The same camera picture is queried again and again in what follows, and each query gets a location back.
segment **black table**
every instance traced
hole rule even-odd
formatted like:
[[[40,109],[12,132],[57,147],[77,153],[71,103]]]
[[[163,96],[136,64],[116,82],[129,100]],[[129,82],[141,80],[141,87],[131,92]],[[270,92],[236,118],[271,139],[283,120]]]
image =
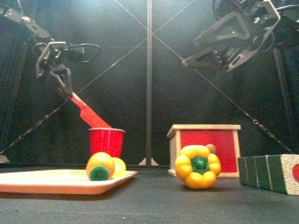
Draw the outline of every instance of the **black table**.
[[[0,168],[0,172],[44,170]],[[298,223],[299,197],[219,178],[212,189],[195,191],[167,169],[137,174],[100,195],[0,192],[0,223]]]

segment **yellow bell pepper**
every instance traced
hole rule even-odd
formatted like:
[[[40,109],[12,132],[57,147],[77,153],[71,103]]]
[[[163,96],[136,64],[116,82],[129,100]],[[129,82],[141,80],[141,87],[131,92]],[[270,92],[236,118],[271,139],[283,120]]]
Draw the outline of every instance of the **yellow bell pepper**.
[[[184,146],[175,159],[175,173],[191,189],[211,188],[220,175],[220,160],[208,147]]]
[[[92,181],[116,179],[125,176],[127,164],[121,158],[101,151],[89,157],[85,171]]]

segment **red cup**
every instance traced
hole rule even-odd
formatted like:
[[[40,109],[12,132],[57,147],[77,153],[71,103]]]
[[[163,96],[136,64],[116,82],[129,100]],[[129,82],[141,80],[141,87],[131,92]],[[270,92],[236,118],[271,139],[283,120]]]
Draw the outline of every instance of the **red cup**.
[[[120,158],[125,132],[121,129],[89,129],[89,155],[104,151],[112,158]]]

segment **black backdrop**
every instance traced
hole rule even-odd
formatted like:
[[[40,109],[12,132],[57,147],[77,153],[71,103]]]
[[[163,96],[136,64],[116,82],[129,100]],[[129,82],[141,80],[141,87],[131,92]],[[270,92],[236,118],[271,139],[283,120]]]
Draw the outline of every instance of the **black backdrop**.
[[[7,1],[19,10],[15,2]],[[155,162],[170,164],[167,132],[174,124],[239,124],[242,156],[287,153],[227,99],[266,125],[286,145],[292,145],[272,51],[259,53],[231,73],[215,75],[199,71],[227,95],[224,97],[202,76],[182,65],[178,57],[187,58],[196,53],[192,40],[216,22],[211,1],[155,0],[151,6],[152,16],[148,17],[145,0],[28,0],[23,5],[27,14],[35,9],[36,23],[55,40],[101,47],[91,63],[65,61],[64,64],[71,68],[79,97],[113,128],[125,131],[121,155],[125,163],[137,165],[150,149]],[[148,19],[154,30],[151,48],[145,42]],[[5,45],[1,54],[4,80],[12,79],[13,72],[7,63],[19,57],[19,48],[11,44],[7,33],[20,36],[9,27],[0,33],[1,45]],[[148,51],[152,51],[151,73]],[[15,102],[9,100],[11,85],[5,85],[9,91],[1,90],[3,121],[13,105],[3,147],[63,104],[61,97],[35,79],[35,60],[28,53]],[[80,120],[79,112],[68,102],[7,151],[9,160],[29,164],[84,164],[89,157],[89,126]]]

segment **cable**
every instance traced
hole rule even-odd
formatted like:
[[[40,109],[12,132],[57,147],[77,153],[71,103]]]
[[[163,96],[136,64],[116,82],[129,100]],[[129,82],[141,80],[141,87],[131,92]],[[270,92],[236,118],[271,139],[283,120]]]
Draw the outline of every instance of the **cable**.
[[[295,10],[296,8],[299,8],[299,4],[291,4],[291,5],[286,5],[286,6],[276,8],[276,10],[278,11],[290,11],[290,10]]]
[[[5,151],[12,148],[15,146],[15,144],[17,144],[21,140],[24,140],[24,137],[31,134],[35,129],[37,129],[41,125],[43,122],[51,118],[51,116],[61,109],[61,106],[67,103],[68,101],[65,101],[48,115],[44,116],[44,118],[36,122],[31,128],[15,139],[15,141],[0,151],[0,155],[4,155]]]
[[[274,34],[274,32],[271,31],[271,33],[270,33],[270,35],[271,35],[271,43],[270,43],[270,46],[267,47],[267,49],[262,49],[262,47],[263,47],[263,45],[266,44],[266,42],[264,42],[264,44],[260,46],[260,52],[267,52],[271,48],[272,48],[272,46],[274,46],[274,44],[275,44],[275,42],[276,42],[276,36],[275,36],[275,34]]]
[[[77,47],[81,47],[81,46],[92,46],[92,47],[96,47],[97,48],[97,53],[96,55],[89,59],[89,60],[83,60],[80,63],[89,63],[97,56],[99,56],[99,50],[100,50],[100,47],[99,45],[93,45],[93,44],[79,44],[79,45],[71,45],[68,46],[68,49],[71,48],[77,48]]]

